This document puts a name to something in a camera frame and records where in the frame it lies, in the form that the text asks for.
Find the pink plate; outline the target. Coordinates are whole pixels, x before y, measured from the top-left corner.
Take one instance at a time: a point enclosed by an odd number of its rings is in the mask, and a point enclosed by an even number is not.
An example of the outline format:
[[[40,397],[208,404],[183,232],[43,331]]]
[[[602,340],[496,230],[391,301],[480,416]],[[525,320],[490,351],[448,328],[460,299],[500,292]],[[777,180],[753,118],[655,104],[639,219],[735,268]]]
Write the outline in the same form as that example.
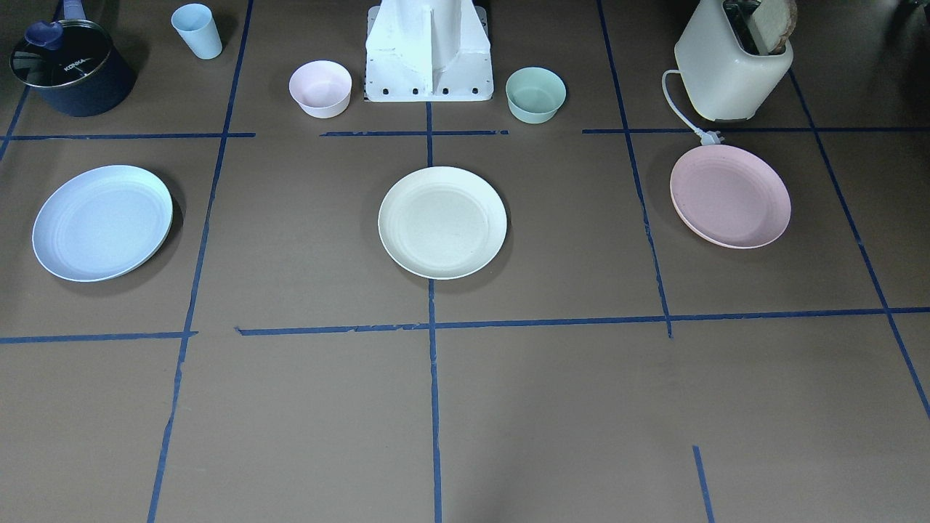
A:
[[[786,232],[793,204],[784,181],[763,159],[728,145],[695,147],[670,175],[679,219],[694,234],[725,248],[753,249]]]

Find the dark blue saucepan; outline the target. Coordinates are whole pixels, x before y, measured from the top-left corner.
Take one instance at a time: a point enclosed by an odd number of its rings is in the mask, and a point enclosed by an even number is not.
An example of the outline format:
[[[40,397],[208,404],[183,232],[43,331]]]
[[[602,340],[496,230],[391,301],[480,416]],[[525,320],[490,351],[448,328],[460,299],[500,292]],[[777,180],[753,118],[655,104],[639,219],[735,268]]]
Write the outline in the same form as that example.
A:
[[[30,24],[11,50],[9,68],[57,112],[73,117],[113,109],[137,80],[110,33],[87,19],[81,1],[63,1],[60,19]]]

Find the bread slice in toaster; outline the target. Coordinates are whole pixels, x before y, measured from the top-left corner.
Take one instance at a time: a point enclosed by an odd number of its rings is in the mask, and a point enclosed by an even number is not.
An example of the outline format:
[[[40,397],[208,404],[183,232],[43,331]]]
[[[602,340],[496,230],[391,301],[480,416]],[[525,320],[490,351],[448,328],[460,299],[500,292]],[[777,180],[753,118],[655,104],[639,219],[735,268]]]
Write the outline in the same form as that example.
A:
[[[780,55],[798,19],[796,1],[759,1],[748,16],[748,32],[761,56]]]

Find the light blue plate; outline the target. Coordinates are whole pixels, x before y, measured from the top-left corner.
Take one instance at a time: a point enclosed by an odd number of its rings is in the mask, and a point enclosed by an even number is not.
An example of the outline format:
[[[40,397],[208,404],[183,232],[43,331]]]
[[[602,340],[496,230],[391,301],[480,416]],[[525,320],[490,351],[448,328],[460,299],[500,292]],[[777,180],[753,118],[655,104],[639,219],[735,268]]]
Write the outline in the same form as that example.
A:
[[[162,179],[136,166],[101,166],[70,179],[44,202],[33,225],[33,252],[63,280],[110,280],[152,258],[173,217]]]

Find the green bowl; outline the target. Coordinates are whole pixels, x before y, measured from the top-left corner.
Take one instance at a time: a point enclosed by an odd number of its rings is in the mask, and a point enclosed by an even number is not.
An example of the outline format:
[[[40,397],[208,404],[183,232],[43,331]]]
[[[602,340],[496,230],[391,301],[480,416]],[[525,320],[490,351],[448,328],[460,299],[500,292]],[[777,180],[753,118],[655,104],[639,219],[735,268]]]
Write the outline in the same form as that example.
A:
[[[505,83],[509,112],[523,123],[546,123],[567,99],[567,86],[558,74],[545,68],[516,70]]]

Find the cream toaster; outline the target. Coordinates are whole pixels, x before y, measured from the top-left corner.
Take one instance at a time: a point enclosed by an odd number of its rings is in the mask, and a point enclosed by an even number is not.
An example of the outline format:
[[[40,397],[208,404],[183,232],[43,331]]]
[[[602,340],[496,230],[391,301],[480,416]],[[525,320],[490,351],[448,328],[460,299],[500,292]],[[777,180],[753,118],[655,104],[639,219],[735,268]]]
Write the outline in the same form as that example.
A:
[[[708,121],[745,121],[793,64],[790,39],[780,55],[761,56],[748,32],[759,1],[701,1],[674,47],[685,91]]]

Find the cream white plate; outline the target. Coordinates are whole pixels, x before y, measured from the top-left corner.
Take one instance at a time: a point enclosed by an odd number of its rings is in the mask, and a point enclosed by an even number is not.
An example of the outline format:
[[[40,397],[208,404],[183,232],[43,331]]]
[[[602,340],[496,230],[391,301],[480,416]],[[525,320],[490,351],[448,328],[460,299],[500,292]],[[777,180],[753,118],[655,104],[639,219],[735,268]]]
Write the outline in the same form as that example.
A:
[[[508,231],[507,209],[496,190],[452,166],[399,179],[383,198],[376,223],[392,261],[433,280],[482,270],[501,251]]]

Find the pink bowl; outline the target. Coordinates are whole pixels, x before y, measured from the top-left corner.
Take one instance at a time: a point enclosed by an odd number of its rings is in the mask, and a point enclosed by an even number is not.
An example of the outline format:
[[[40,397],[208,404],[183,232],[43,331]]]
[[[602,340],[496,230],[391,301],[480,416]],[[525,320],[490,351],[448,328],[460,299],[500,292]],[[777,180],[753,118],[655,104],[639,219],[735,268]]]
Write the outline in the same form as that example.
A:
[[[352,74],[341,64],[316,60],[302,64],[288,81],[291,98],[306,115],[328,119],[345,112],[352,93]]]

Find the light blue cup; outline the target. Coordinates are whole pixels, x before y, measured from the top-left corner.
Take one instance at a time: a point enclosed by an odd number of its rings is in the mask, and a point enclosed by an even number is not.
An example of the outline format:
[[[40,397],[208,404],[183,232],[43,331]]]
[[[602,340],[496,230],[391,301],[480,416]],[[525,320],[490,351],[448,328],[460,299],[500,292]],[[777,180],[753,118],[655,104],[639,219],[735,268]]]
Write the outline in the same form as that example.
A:
[[[211,60],[222,53],[213,13],[205,4],[183,4],[171,15],[171,25],[190,51],[200,60]]]

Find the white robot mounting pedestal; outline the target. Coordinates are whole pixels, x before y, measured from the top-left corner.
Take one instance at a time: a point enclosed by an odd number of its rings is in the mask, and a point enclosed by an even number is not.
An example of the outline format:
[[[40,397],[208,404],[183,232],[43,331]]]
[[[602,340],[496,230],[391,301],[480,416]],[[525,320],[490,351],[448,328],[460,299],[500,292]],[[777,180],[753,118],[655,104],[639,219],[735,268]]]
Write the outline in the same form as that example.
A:
[[[382,1],[368,10],[370,102],[484,102],[494,93],[485,1]]]

